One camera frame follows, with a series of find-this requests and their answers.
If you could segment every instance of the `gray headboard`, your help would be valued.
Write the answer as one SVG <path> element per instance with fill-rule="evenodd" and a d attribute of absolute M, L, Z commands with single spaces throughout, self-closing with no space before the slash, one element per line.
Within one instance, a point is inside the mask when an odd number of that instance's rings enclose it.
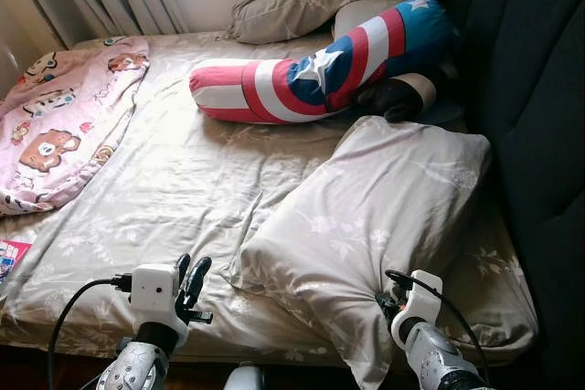
<path fill-rule="evenodd" d="M 529 363 L 549 383 L 568 384 L 585 352 L 584 0 L 442 1 L 463 36 L 460 98 L 471 129 L 495 148 L 506 220 L 536 300 L 541 336 Z"/>

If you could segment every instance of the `pink blanket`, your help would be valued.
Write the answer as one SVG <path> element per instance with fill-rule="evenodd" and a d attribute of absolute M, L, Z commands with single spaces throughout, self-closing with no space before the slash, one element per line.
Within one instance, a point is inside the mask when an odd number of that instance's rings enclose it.
<path fill-rule="evenodd" d="M 148 69 L 139 37 L 52 52 L 0 97 L 0 216 L 50 210 L 74 198 L 107 162 Z"/>

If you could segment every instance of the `captain america body pillow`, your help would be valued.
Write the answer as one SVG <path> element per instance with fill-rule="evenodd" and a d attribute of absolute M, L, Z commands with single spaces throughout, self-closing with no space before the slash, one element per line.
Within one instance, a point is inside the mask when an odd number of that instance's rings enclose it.
<path fill-rule="evenodd" d="M 191 73 L 192 96 L 223 121 L 293 123 L 322 119 L 381 79 L 437 65 L 455 29 L 436 0 L 408 0 L 301 59 L 214 58 Z"/>

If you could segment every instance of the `stuffed toy hand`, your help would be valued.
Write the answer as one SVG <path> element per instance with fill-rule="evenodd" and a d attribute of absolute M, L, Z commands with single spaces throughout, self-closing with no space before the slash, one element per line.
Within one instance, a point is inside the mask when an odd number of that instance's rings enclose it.
<path fill-rule="evenodd" d="M 194 68 L 189 86 L 199 109 L 215 119 L 314 121 L 354 103 L 357 91 L 369 84 L 437 65 L 455 38 L 436 0 L 407 0 L 310 57 L 205 60 Z"/>
<path fill-rule="evenodd" d="M 437 95 L 455 79 L 451 63 L 383 79 L 357 95 L 356 104 L 368 114 L 384 116 L 388 122 L 412 121 L 426 111 Z"/>

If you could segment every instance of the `floor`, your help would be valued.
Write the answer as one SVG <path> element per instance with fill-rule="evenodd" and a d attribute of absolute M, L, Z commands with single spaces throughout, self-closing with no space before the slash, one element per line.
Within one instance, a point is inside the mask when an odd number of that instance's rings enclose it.
<path fill-rule="evenodd" d="M 57 355 L 55 388 L 78 390 L 92 377 L 100 374 L 108 360 Z M 234 364 L 172 364 L 165 390 L 221 390 Z M 45 383 L 46 355 L 41 351 L 0 346 L 0 388 L 47 390 Z M 271 390 L 357 390 L 349 370 L 323 367 L 266 366 Z M 415 390 L 410 377 L 393 378 L 383 388 Z"/>

